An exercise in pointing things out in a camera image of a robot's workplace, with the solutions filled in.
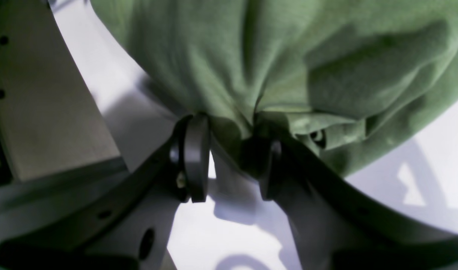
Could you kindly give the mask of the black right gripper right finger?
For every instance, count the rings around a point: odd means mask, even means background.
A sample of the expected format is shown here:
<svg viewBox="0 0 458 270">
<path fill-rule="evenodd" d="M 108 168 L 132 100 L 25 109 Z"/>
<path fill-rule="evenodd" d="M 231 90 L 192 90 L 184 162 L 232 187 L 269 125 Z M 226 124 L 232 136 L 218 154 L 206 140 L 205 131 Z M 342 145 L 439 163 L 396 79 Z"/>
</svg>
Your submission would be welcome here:
<svg viewBox="0 0 458 270">
<path fill-rule="evenodd" d="M 286 214 L 304 270 L 458 270 L 458 234 L 367 197 L 281 133 L 260 137 L 264 200 Z"/>
</svg>

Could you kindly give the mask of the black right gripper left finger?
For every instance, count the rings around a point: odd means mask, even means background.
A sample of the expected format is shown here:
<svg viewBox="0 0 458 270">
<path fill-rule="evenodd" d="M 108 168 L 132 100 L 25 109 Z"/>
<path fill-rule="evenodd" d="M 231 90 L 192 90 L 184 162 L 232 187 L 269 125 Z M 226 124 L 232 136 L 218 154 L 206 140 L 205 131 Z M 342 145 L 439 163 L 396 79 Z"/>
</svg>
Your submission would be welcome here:
<svg viewBox="0 0 458 270">
<path fill-rule="evenodd" d="M 2 241 L 7 270 L 158 270 L 181 203 L 207 197 L 210 124 L 179 120 L 171 137 L 121 184 L 51 225 Z"/>
</svg>

